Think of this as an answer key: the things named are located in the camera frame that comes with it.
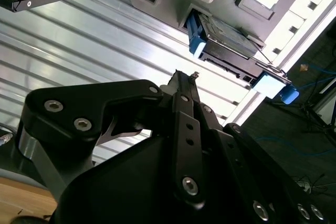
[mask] silver bolt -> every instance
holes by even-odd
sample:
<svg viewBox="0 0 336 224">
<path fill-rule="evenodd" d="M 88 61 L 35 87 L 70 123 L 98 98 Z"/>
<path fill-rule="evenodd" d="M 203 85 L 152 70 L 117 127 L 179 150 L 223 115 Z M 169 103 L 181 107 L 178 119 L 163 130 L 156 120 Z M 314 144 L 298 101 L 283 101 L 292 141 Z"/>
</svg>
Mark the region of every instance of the silver bolt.
<svg viewBox="0 0 336 224">
<path fill-rule="evenodd" d="M 313 211 L 313 213 L 316 215 L 317 218 L 323 220 L 323 214 L 316 208 L 316 206 L 311 205 L 311 210 Z"/>
<path fill-rule="evenodd" d="M 212 110 L 210 109 L 210 107 L 208 107 L 207 105 L 204 105 L 203 108 L 205 109 L 206 112 L 211 113 Z"/>
<path fill-rule="evenodd" d="M 192 178 L 185 177 L 182 180 L 182 185 L 183 185 L 184 190 L 188 194 L 190 194 L 192 196 L 195 196 L 196 194 L 198 194 L 198 186 L 197 186 L 195 180 L 193 180 Z"/>
<path fill-rule="evenodd" d="M 304 216 L 307 220 L 310 219 L 309 213 L 303 208 L 301 204 L 298 204 L 298 209 L 300 213 L 302 214 L 302 216 Z"/>
<path fill-rule="evenodd" d="M 153 93 L 158 93 L 158 90 L 155 87 L 149 87 L 149 90 Z"/>
<path fill-rule="evenodd" d="M 49 100 L 44 103 L 44 107 L 50 112 L 60 112 L 63 110 L 63 105 L 59 101 Z"/>
<path fill-rule="evenodd" d="M 189 101 L 188 97 L 185 97 L 184 95 L 182 95 L 181 98 L 182 98 L 182 100 L 185 101 L 185 102 Z"/>
<path fill-rule="evenodd" d="M 92 124 L 89 120 L 85 118 L 78 118 L 73 123 L 79 131 L 88 131 L 92 128 Z"/>
<path fill-rule="evenodd" d="M 6 135 L 1 136 L 0 137 L 0 145 L 8 143 L 9 140 L 11 140 L 12 138 L 13 138 L 13 134 L 12 133 L 8 133 Z"/>
<path fill-rule="evenodd" d="M 241 133 L 240 128 L 238 126 L 234 125 L 233 129 L 235 130 L 235 132 L 237 132 L 239 134 Z"/>
<path fill-rule="evenodd" d="M 253 209 L 256 212 L 256 214 L 263 220 L 268 221 L 268 213 L 266 209 L 257 201 L 253 202 Z"/>
</svg>

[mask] blue tab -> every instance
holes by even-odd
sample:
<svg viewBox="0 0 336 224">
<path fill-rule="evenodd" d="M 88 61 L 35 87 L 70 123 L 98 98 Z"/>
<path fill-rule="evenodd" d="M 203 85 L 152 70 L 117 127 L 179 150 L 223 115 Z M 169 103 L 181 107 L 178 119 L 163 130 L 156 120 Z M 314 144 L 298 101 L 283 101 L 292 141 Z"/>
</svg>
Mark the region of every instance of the blue tab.
<svg viewBox="0 0 336 224">
<path fill-rule="evenodd" d="M 292 84 L 284 87 L 279 93 L 284 104 L 291 104 L 299 96 L 299 94 L 299 91 L 297 91 Z"/>
</svg>

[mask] corrugated metal panel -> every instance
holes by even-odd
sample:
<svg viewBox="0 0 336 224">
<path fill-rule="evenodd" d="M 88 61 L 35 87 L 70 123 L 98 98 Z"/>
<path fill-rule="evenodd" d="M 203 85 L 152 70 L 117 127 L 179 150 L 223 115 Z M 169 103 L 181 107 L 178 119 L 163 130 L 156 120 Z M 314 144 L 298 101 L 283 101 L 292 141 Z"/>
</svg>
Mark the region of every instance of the corrugated metal panel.
<svg viewBox="0 0 336 224">
<path fill-rule="evenodd" d="M 248 93 L 243 82 L 193 59 L 187 36 L 119 0 L 67 0 L 13 14 L 0 9 L 0 122 L 17 126 L 33 89 L 200 73 L 204 103 L 221 123 Z M 99 146 L 101 162 L 148 136 Z"/>
</svg>

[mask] blue cable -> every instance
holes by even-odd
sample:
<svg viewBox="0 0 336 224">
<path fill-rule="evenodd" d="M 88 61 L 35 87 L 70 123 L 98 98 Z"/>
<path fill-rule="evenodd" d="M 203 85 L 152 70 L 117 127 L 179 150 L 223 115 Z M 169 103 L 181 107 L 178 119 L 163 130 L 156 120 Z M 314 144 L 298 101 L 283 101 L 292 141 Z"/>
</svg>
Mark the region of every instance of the blue cable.
<svg viewBox="0 0 336 224">
<path fill-rule="evenodd" d="M 335 79 L 335 78 L 336 78 L 336 76 L 333 76 L 333 77 L 329 77 L 329 78 L 320 80 L 320 81 L 318 81 L 318 82 L 312 82 L 312 83 L 310 83 L 310 84 L 306 84 L 306 85 L 300 86 L 300 87 L 298 87 L 298 89 L 304 89 L 304 88 L 306 88 L 306 87 L 315 85 L 315 83 L 317 84 L 317 83 L 321 83 L 321 82 L 329 81 L 329 80 L 331 80 L 331 79 Z"/>
<path fill-rule="evenodd" d="M 327 70 L 325 70 L 323 68 L 320 68 L 319 66 L 316 66 L 314 64 L 303 63 L 303 65 L 308 65 L 309 68 L 316 69 L 316 70 L 321 71 L 323 73 L 336 74 L 336 72 L 327 71 Z"/>
<path fill-rule="evenodd" d="M 329 154 L 332 152 L 336 152 L 336 148 L 325 151 L 325 152 L 321 152 L 321 153 L 303 153 L 302 151 L 296 149 L 291 143 L 282 140 L 280 138 L 277 137 L 260 137 L 255 139 L 256 141 L 263 141 L 263 140 L 267 140 L 267 141 L 273 141 L 273 142 L 277 142 L 277 143 L 281 143 L 281 144 L 285 144 L 288 147 L 290 147 L 293 151 L 295 151 L 297 154 L 302 155 L 302 156 L 321 156 L 321 155 L 325 155 L 325 154 Z"/>
</svg>

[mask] wooden floor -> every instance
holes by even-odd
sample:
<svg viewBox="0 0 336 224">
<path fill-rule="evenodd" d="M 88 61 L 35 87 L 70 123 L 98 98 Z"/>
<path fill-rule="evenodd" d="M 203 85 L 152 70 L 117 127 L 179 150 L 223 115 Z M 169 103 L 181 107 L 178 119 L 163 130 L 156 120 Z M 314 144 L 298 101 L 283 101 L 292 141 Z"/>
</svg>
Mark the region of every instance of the wooden floor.
<svg viewBox="0 0 336 224">
<path fill-rule="evenodd" d="M 20 215 L 43 218 L 52 215 L 56 206 L 49 191 L 0 178 L 0 224 Z"/>
</svg>

